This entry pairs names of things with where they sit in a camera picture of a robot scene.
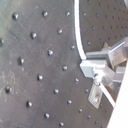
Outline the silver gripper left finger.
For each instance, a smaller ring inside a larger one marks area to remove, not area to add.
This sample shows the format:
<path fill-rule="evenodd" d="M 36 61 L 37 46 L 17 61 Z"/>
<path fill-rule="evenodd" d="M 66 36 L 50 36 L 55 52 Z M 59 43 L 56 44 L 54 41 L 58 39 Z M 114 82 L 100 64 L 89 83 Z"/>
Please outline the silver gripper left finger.
<path fill-rule="evenodd" d="M 113 70 L 105 60 L 83 60 L 80 68 L 86 78 L 93 79 L 88 96 L 89 102 L 95 108 L 99 108 L 102 95 L 105 95 L 112 107 L 115 107 L 115 101 L 107 87 L 114 89 L 116 83 L 123 81 L 125 67 L 118 66 L 116 70 Z"/>

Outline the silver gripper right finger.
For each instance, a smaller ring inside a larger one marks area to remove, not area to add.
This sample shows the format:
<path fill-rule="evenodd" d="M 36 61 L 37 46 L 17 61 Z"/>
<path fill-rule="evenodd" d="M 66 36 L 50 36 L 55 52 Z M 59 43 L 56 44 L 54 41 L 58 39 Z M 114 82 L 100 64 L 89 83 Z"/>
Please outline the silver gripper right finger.
<path fill-rule="evenodd" d="M 128 37 L 101 51 L 87 52 L 88 59 L 105 59 L 111 68 L 128 59 Z"/>

